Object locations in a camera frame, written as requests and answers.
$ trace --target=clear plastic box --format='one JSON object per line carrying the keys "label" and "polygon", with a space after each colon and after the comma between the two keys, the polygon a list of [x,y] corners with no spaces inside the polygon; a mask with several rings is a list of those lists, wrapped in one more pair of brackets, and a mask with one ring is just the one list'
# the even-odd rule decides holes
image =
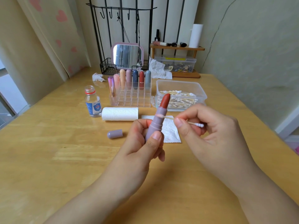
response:
{"label": "clear plastic box", "polygon": [[158,79],[156,84],[155,107],[161,104],[163,96],[167,93],[170,93],[168,111],[181,112],[197,103],[205,105],[207,95],[197,82]]}
{"label": "clear plastic box", "polygon": [[191,56],[155,56],[155,60],[165,64],[165,71],[192,72],[196,59]]}
{"label": "clear plastic box", "polygon": [[152,82],[150,87],[139,87],[134,89],[133,82],[126,82],[124,89],[119,84],[116,89],[116,97],[110,98],[110,104],[112,106],[124,106],[124,107],[150,107],[151,95],[152,95]]}

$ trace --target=blue label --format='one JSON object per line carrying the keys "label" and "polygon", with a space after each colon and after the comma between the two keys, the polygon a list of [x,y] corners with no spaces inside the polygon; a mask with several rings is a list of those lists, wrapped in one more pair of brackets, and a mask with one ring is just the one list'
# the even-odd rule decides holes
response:
{"label": "blue label", "polygon": [[86,106],[90,115],[96,115],[101,111],[101,102],[87,103]]}

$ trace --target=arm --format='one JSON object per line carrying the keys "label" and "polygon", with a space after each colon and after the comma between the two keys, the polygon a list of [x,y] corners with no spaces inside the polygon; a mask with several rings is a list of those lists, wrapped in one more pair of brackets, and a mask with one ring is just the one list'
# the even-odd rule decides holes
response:
{"label": "arm", "polygon": [[164,135],[156,131],[144,142],[151,120],[133,122],[127,139],[104,173],[45,223],[102,223],[142,185],[151,159],[165,160]]}
{"label": "arm", "polygon": [[[205,129],[186,120],[206,123]],[[250,223],[299,223],[298,205],[254,162],[236,119],[194,105],[174,120],[198,160],[238,197]]]}

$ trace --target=plastic bottle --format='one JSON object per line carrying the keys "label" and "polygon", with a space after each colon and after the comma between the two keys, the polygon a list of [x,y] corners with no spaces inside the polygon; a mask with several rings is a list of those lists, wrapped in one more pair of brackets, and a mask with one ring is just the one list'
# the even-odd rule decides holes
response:
{"label": "plastic bottle", "polygon": [[100,97],[95,93],[93,86],[85,86],[85,103],[91,117],[102,116]]}

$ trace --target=toilet paper roll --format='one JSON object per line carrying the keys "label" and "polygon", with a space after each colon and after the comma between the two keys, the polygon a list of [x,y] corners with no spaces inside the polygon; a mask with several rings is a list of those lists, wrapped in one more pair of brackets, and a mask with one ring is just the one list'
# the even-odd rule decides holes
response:
{"label": "toilet paper roll", "polygon": [[137,119],[137,107],[105,107],[102,111],[102,120],[105,121],[134,121]]}
{"label": "toilet paper roll", "polygon": [[203,24],[193,24],[189,42],[190,48],[198,48],[203,26]]}

